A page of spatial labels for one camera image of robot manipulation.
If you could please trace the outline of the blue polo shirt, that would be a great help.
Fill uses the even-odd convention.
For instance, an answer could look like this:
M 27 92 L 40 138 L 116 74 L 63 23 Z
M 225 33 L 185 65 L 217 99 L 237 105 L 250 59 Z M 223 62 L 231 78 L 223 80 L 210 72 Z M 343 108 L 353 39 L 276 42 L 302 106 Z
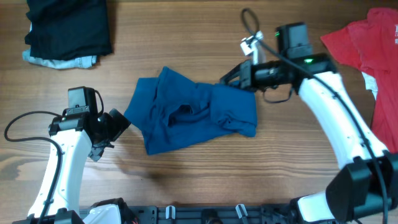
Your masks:
M 253 138 L 253 93 L 222 84 L 195 83 L 169 67 L 139 78 L 125 117 L 144 138 L 148 155 L 182 149 L 224 135 Z

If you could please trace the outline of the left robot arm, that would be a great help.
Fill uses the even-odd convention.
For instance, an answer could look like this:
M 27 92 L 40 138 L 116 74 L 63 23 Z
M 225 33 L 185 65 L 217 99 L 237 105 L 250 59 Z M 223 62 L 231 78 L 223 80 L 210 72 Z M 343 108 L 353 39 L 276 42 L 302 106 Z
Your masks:
M 51 144 L 42 185 L 23 223 L 134 223 L 135 214 L 122 198 L 95 203 L 80 216 L 80 188 L 87 159 L 98 161 L 130 122 L 116 109 L 97 106 L 102 97 L 93 88 L 68 90 L 68 108 L 54 114 Z

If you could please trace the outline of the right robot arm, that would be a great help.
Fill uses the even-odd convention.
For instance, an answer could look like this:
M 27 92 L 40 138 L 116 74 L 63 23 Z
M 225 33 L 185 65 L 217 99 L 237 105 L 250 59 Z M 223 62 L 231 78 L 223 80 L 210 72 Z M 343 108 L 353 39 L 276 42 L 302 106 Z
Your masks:
M 326 54 L 313 53 L 303 22 L 277 28 L 275 61 L 259 29 L 241 41 L 248 59 L 222 84 L 266 91 L 290 85 L 312 110 L 334 150 L 339 173 L 322 192 L 295 198 L 288 223 L 346 223 L 397 207 L 397 156 L 373 134 L 352 103 L 342 77 Z

